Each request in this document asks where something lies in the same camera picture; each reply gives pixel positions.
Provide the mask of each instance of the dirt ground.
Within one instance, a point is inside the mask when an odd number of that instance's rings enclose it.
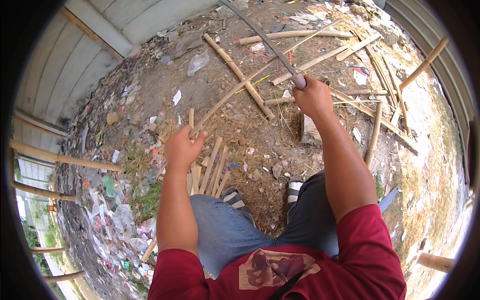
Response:
[[[327,12],[327,18],[331,20],[344,20],[343,23],[334,26],[336,30],[349,31],[354,27],[351,16],[335,9],[329,10],[325,6],[310,6],[305,2],[296,2],[291,5],[270,2],[260,5],[250,3],[247,14],[268,32],[284,21],[282,12],[286,15],[294,15],[296,12]],[[179,39],[182,39],[191,31],[206,25],[204,30],[212,37],[220,38],[219,45],[232,57],[245,75],[256,71],[256,68],[267,62],[267,59],[262,56],[242,50],[249,45],[236,44],[235,38],[252,35],[243,21],[236,16],[230,17],[227,19],[225,30],[221,30],[222,22],[223,19],[210,13],[188,20],[177,26],[176,30],[180,33]],[[364,28],[356,27],[356,29],[366,33]],[[274,40],[274,42],[282,49],[300,39],[301,37],[290,37]],[[343,38],[342,41],[352,45],[358,40],[353,37]],[[63,145],[66,155],[82,157],[79,150],[80,136],[86,123],[91,126],[85,146],[88,151],[95,147],[95,135],[100,131],[103,132],[103,145],[98,154],[98,158],[103,161],[109,162],[114,150],[119,150],[120,156],[126,154],[129,157],[127,151],[129,147],[140,149],[142,152],[157,140],[164,144],[168,136],[180,127],[179,120],[182,126],[188,124],[190,108],[195,110],[194,123],[197,124],[214,103],[240,82],[224,60],[206,42],[174,59],[170,64],[162,64],[160,59],[155,58],[158,45],[161,45],[160,50],[163,55],[173,56],[176,42],[166,42],[164,38],[155,37],[143,45],[142,53],[138,58],[126,59],[121,66],[101,80],[99,88],[87,100],[84,111],[80,112],[77,121],[72,120],[72,137]],[[292,63],[301,65],[317,57],[316,51],[319,48],[325,48],[328,52],[337,47],[333,37],[316,36],[292,51]],[[399,63],[415,67],[422,60],[420,52],[411,42],[400,48],[398,45],[386,46],[382,40],[377,40],[371,44],[371,47],[376,52],[377,59],[389,81],[390,76],[379,53],[387,56],[394,66],[394,71]],[[186,71],[189,61],[205,49],[208,49],[209,63],[194,76],[188,77]],[[411,61],[404,58],[405,53],[411,55]],[[377,75],[371,62],[361,59],[362,56],[361,53],[353,54],[345,61],[363,62],[370,69],[371,75],[368,78],[367,87],[357,85],[353,79],[353,68],[347,67],[344,61],[337,61],[335,57],[314,65],[305,73],[338,90],[382,89],[378,78],[375,79]],[[277,62],[252,79],[252,82],[255,82],[270,75],[255,85],[255,89],[264,100],[280,98],[285,90],[291,91],[288,81],[277,86],[271,83],[271,80],[285,72],[284,66]],[[123,89],[132,84],[135,74],[139,74],[138,79],[141,85],[139,94],[133,103],[120,104]],[[175,106],[172,98],[178,90],[181,91],[181,99]],[[368,95],[359,97],[362,101],[369,100]],[[418,299],[415,292],[426,287],[433,273],[436,272],[422,270],[423,267],[420,268],[416,264],[415,257],[422,251],[420,241],[427,238],[430,241],[431,251],[437,255],[444,253],[454,255],[456,252],[454,248],[458,249],[458,246],[451,241],[451,237],[461,231],[462,227],[458,226],[457,222],[465,222],[462,221],[465,219],[463,204],[467,195],[458,128],[433,72],[429,69],[421,74],[404,90],[403,98],[409,110],[409,122],[420,151],[414,153],[402,139],[388,132],[385,127],[381,127],[371,170],[376,178],[379,199],[385,196],[385,190],[400,185],[402,192],[393,200],[383,217],[391,232],[393,247],[400,257],[406,274],[407,298]],[[375,110],[375,102],[364,102],[364,104]],[[203,130],[209,132],[209,137],[197,162],[200,164],[204,157],[210,156],[215,139],[223,137],[222,145],[228,146],[230,152],[228,162],[231,176],[226,187],[236,186],[250,208],[259,230],[276,236],[286,225],[286,186],[289,178],[284,176],[284,173],[289,173],[292,178],[305,180],[321,170],[324,165],[321,146],[300,143],[301,114],[296,104],[272,106],[271,110],[276,116],[274,120],[268,120],[265,117],[247,91],[234,95],[204,124]],[[114,111],[117,112],[119,121],[113,125],[107,125],[107,114]],[[164,112],[165,117],[155,132],[146,129],[149,118],[159,115],[160,112]],[[348,109],[347,105],[335,105],[334,112],[352,137],[359,153],[364,157],[372,135],[373,119],[360,111]],[[393,113],[393,108],[384,104],[383,116],[391,119]],[[402,128],[400,121],[396,125]],[[353,135],[355,127],[361,132],[360,143]],[[245,138],[245,145],[239,144],[241,137]],[[255,149],[252,155],[247,153],[248,148]],[[159,147],[158,151],[161,154],[163,148]],[[151,152],[145,155],[143,160],[151,161]],[[282,161],[286,161],[287,164],[284,163],[281,176],[275,179],[272,175],[272,167],[275,164],[281,164]],[[247,165],[246,171],[243,170],[244,164]],[[134,172],[134,178],[141,180],[150,167],[148,164],[139,165],[136,174]],[[98,262],[92,246],[92,224],[88,222],[83,209],[84,205],[88,208],[92,206],[91,201],[86,200],[89,199],[88,189],[83,186],[82,180],[85,173],[88,173],[86,169],[66,166],[60,166],[58,169],[58,190],[76,191],[79,196],[77,198],[80,205],[61,203],[62,217],[59,217],[59,220],[64,228],[65,239],[70,245],[69,255],[73,258],[72,261],[78,264],[77,267],[87,271],[86,281],[99,297],[123,298],[123,295],[130,293],[128,287],[123,283],[123,279],[110,274],[110,270]],[[251,174],[256,169],[260,171],[262,177],[254,181]],[[119,174],[113,172],[108,172],[108,175],[116,180],[119,178]],[[134,217],[136,224],[146,219],[141,214],[136,214]]]

